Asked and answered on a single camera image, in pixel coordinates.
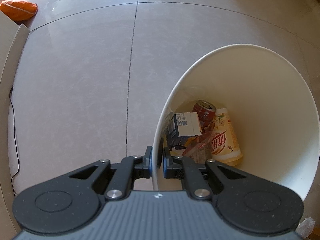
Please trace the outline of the clear plastic bag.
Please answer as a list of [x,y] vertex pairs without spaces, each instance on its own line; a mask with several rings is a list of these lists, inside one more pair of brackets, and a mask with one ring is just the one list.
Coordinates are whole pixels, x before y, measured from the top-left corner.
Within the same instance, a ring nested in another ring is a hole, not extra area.
[[311,217],[304,219],[298,224],[296,233],[302,238],[307,239],[315,228],[315,220]]

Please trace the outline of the yellow milk tea cup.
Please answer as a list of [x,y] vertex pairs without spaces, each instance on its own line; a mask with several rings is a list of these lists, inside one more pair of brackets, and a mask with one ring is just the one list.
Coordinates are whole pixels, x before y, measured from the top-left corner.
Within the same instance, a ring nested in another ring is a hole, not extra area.
[[211,138],[212,158],[229,166],[242,162],[243,154],[226,108],[215,112],[214,129]]

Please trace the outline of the orange cushion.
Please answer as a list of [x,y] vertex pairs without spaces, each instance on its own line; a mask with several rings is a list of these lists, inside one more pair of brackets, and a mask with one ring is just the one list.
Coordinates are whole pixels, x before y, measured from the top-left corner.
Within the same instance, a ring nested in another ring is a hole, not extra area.
[[38,12],[38,6],[23,0],[1,0],[0,10],[14,22],[31,19]]

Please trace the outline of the red drink can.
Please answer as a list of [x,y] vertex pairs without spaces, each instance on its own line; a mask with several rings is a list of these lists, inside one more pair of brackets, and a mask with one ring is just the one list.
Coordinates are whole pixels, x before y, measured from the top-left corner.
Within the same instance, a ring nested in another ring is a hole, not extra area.
[[207,101],[197,100],[193,106],[192,112],[198,114],[201,128],[205,131],[215,117],[216,107]]

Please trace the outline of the crumpled paper wrapper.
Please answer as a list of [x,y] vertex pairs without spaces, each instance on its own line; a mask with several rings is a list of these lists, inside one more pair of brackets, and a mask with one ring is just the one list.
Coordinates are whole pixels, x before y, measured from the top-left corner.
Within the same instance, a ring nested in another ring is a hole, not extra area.
[[196,137],[183,151],[182,155],[190,157],[195,163],[204,164],[212,156],[211,138],[212,132]]

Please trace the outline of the blue milk carton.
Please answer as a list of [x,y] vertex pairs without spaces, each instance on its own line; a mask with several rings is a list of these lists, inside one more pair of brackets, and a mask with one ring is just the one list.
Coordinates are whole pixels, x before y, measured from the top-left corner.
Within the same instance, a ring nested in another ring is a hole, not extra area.
[[182,150],[201,134],[196,112],[175,113],[167,126],[167,145],[170,150]]

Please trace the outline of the white round trash bin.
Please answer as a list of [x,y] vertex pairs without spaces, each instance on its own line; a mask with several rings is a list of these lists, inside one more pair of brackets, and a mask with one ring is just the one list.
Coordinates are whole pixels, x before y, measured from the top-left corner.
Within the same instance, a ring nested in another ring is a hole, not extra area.
[[319,160],[319,116],[295,67],[267,48],[233,44],[197,60],[172,89],[156,128],[152,152],[155,190],[175,190],[162,170],[161,139],[172,115],[199,99],[226,108],[243,161],[239,168],[278,183],[305,199]]

